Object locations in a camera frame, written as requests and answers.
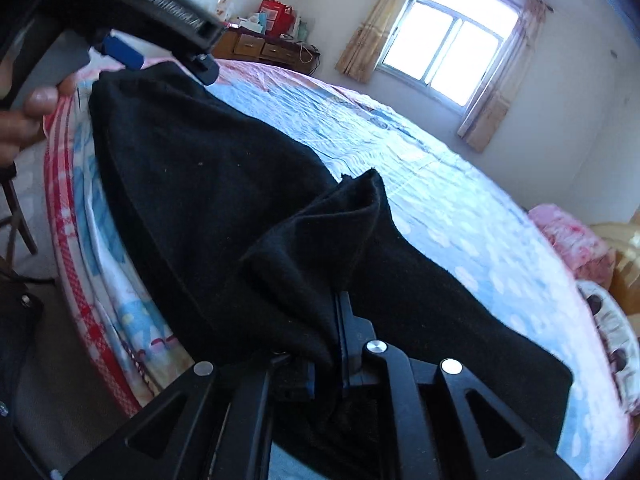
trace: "finger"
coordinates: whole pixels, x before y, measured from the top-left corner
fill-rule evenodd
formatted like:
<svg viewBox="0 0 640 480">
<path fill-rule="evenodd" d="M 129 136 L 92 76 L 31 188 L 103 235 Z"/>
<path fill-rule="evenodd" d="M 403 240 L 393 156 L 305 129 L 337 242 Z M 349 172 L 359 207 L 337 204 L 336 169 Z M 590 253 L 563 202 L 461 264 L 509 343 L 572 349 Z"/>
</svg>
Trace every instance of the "finger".
<svg viewBox="0 0 640 480">
<path fill-rule="evenodd" d="M 29 144 L 40 133 L 42 121 L 21 112 L 0 112 L 0 143 Z"/>
<path fill-rule="evenodd" d="M 18 153 L 20 153 L 20 146 L 0 143 L 0 168 L 10 166 Z"/>
<path fill-rule="evenodd" d="M 76 74 L 72 74 L 58 85 L 58 91 L 60 92 L 60 95 L 73 95 L 77 87 L 78 76 Z"/>
<path fill-rule="evenodd" d="M 56 88 L 36 88 L 24 102 L 24 113 L 30 118 L 41 118 L 56 111 L 58 104 Z"/>
</svg>

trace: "window frame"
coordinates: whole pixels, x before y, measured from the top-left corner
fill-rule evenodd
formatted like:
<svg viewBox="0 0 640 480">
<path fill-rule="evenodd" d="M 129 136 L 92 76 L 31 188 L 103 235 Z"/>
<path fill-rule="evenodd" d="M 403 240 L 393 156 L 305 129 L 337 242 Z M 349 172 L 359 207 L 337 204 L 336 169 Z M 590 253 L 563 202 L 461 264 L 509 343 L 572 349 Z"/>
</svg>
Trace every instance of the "window frame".
<svg viewBox="0 0 640 480">
<path fill-rule="evenodd" d="M 498 0 L 501 3 L 503 3 L 504 5 L 510 7 L 511 9 L 513 9 L 515 12 L 518 13 L 518 15 L 521 14 L 522 12 L 522 8 L 516 4 L 514 4 L 511 0 Z M 440 42 L 440 46 L 438 47 L 436 53 L 433 55 L 433 59 L 431 59 L 431 62 L 429 63 L 427 69 L 424 72 L 424 75 L 422 76 L 421 79 L 415 79 L 412 76 L 406 74 L 405 72 L 402 72 L 401 70 L 398 70 L 397 68 L 394 68 L 390 65 L 386 65 L 385 64 L 385 59 L 386 56 L 389 53 L 389 50 L 391 49 L 391 47 L 393 46 L 396 37 L 398 36 L 398 33 L 400 32 L 401 28 L 402 28 L 402 24 L 404 23 L 404 20 L 406 19 L 406 17 L 409 15 L 409 12 L 411 12 L 411 10 L 414 8 L 414 5 L 419 4 L 419 5 L 426 5 L 428 7 L 431 7 L 432 9 L 436 9 L 439 10 L 440 12 L 444 12 L 446 14 L 448 14 L 449 16 L 452 17 L 452 22 L 451 25 L 449 26 L 449 30 L 447 31 L 447 33 L 445 34 L 443 40 Z M 452 110 L 453 112 L 459 114 L 459 115 L 463 115 L 464 111 L 466 110 L 466 107 L 468 106 L 468 102 L 466 102 L 465 105 L 461 106 L 459 105 L 457 102 L 455 102 L 454 100 L 450 99 L 449 97 L 447 97 L 446 95 L 444 95 L 441 92 L 438 92 L 436 89 L 434 89 L 433 87 L 431 87 L 431 83 L 433 82 L 433 79 L 435 78 L 436 74 L 438 73 L 438 70 L 440 69 L 440 67 L 438 67 L 433 75 L 431 75 L 431 79 L 429 82 L 426 82 L 425 79 L 426 77 L 429 75 L 429 72 L 431 71 L 431 69 L 433 68 L 433 66 L 436 63 L 442 64 L 444 59 L 446 58 L 449 49 L 451 48 L 453 42 L 455 41 L 456 37 L 458 36 L 458 34 L 460 33 L 460 30 L 462 29 L 462 25 L 465 22 L 469 22 L 472 25 L 475 25 L 476 27 L 480 28 L 481 30 L 483 30 L 484 32 L 487 32 L 488 34 L 491 34 L 494 38 L 496 38 L 498 40 L 498 47 L 496 48 L 495 51 L 495 55 L 492 58 L 491 62 L 489 63 L 489 65 L 487 66 L 487 70 L 489 70 L 492 66 L 494 66 L 495 64 L 495 60 L 497 58 L 501 58 L 504 57 L 507 53 L 505 52 L 505 45 L 507 43 L 507 39 L 508 38 L 503 38 L 500 35 L 498 35 L 496 32 L 492 31 L 491 29 L 485 27 L 484 25 L 482 25 L 481 23 L 476 22 L 476 20 L 471 19 L 468 16 L 465 16 L 464 14 L 457 12 L 456 10 L 450 9 L 447 6 L 443 6 L 437 2 L 434 2 L 433 0 L 407 0 L 407 2 L 404 4 L 404 8 L 402 9 L 402 13 L 400 14 L 399 19 L 396 21 L 396 24 L 394 26 L 394 30 L 391 33 L 391 35 L 389 36 L 388 41 L 386 42 L 385 45 L 385 49 L 382 51 L 382 54 L 380 55 L 380 61 L 378 62 L 378 65 L 376 66 L 376 70 L 380 70 L 380 72 L 384 72 L 387 73 L 395 78 L 398 78 L 399 80 L 401 80 L 402 82 L 406 83 L 407 85 L 411 86 L 412 88 L 415 88 L 425 94 L 427 94 L 429 97 L 431 97 L 432 99 L 440 102 L 441 104 L 443 104 L 444 106 L 446 106 L 447 108 L 449 108 L 450 110 Z M 447 44 L 447 40 L 449 39 L 449 36 L 451 35 L 452 31 L 456 28 L 457 24 L 460 24 L 460 26 L 458 27 L 458 30 L 455 33 L 455 37 L 452 38 L 452 41 L 449 41 L 449 46 L 447 48 L 446 53 L 444 53 L 444 55 L 441 56 L 442 51 L 444 46 L 446 46 Z M 484 72 L 484 74 L 482 75 L 482 78 L 480 79 L 479 84 L 482 83 L 482 79 L 484 79 L 484 76 L 486 75 L 486 71 Z"/>
</svg>

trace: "human hand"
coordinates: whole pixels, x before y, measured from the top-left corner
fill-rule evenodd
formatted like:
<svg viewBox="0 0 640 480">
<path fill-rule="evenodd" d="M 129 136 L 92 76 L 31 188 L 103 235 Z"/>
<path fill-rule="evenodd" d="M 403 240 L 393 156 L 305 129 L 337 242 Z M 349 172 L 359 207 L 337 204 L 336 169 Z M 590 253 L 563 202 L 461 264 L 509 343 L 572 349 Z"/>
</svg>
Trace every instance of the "human hand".
<svg viewBox="0 0 640 480">
<path fill-rule="evenodd" d="M 14 60 L 11 56 L 0 62 L 0 98 L 12 85 Z M 43 140 L 43 116 L 52 114 L 60 96 L 76 91 L 75 74 L 67 77 L 57 88 L 37 88 L 24 101 L 22 110 L 0 110 L 0 167 L 9 166 L 20 150 Z"/>
</svg>

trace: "curtain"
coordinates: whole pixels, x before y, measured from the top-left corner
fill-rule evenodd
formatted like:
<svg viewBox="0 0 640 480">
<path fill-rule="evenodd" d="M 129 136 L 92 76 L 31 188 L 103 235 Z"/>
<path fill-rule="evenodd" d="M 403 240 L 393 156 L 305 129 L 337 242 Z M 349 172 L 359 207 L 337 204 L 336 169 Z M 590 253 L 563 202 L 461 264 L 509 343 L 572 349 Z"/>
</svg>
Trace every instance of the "curtain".
<svg viewBox="0 0 640 480">
<path fill-rule="evenodd" d="M 477 152 L 487 147 L 507 115 L 529 69 L 545 19 L 546 5 L 527 0 L 503 54 L 486 72 L 466 108 L 458 135 Z"/>
<path fill-rule="evenodd" d="M 407 0 L 378 0 L 354 33 L 335 69 L 368 83 Z"/>
</svg>

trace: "pillow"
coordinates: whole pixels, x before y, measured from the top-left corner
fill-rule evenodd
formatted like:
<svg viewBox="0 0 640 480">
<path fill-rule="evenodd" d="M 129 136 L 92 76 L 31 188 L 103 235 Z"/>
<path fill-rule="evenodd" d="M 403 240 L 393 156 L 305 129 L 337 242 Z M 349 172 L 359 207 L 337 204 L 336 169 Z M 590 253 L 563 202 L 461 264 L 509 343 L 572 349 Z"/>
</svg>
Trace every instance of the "pillow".
<svg viewBox="0 0 640 480">
<path fill-rule="evenodd" d="M 616 251 L 586 225 L 554 204 L 529 211 L 529 218 L 553 245 L 577 280 L 608 289 L 616 265 Z"/>
<path fill-rule="evenodd" d="M 631 323 L 611 295 L 597 283 L 578 281 L 609 357 L 625 412 L 640 415 L 640 345 Z"/>
</svg>

